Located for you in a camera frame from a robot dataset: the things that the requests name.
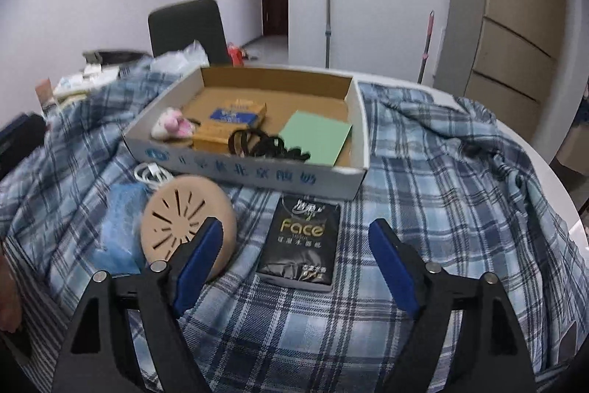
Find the red object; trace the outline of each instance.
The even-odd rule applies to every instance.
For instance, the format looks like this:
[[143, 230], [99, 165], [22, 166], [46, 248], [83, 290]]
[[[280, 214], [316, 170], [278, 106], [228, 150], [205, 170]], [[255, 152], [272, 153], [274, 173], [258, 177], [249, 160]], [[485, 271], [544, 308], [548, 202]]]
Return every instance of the red object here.
[[243, 67], [243, 55], [241, 55], [241, 49], [235, 44], [227, 44], [227, 52], [231, 57], [234, 67]]

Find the blue label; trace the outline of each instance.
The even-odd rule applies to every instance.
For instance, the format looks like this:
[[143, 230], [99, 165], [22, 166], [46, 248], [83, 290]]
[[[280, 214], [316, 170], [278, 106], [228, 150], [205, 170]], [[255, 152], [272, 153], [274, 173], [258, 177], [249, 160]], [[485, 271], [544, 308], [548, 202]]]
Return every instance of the blue label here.
[[155, 160], [159, 160], [160, 162], [165, 162], [166, 160], [168, 160], [170, 158], [170, 156], [168, 155], [168, 152], [163, 152], [158, 149], [147, 149], [145, 151], [145, 154], [148, 157], [154, 158]]
[[211, 120], [218, 120], [219, 122], [227, 123], [245, 123], [252, 125], [257, 119], [257, 115], [251, 112], [236, 112], [234, 110], [217, 109], [211, 116]]

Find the beige round object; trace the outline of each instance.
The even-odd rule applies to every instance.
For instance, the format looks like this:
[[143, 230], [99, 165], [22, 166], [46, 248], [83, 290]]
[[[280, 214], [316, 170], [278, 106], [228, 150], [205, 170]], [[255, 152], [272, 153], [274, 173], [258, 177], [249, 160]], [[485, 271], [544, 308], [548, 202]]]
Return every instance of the beige round object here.
[[201, 176], [178, 176], [155, 191], [147, 203], [141, 221], [147, 261], [169, 260], [180, 244], [194, 238], [207, 217], [218, 218], [223, 225], [223, 246], [207, 280], [215, 278], [235, 250], [237, 222], [225, 192]]

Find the person's hand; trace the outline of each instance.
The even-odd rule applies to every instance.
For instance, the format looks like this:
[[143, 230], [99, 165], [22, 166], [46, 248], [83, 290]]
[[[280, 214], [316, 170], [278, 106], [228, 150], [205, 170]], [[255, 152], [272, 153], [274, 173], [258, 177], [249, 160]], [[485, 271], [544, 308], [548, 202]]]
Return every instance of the person's hand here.
[[17, 284], [0, 249], [0, 330], [14, 333], [21, 321], [22, 307]]

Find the white plastic bag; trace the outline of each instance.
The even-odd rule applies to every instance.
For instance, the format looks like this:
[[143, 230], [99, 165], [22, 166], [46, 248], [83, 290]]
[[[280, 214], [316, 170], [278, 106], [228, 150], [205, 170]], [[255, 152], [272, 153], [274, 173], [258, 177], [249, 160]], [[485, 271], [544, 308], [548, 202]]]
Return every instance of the white plastic bag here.
[[151, 71], [187, 75], [199, 67], [208, 67], [208, 57], [199, 42], [194, 41], [184, 50], [167, 52], [151, 63]]

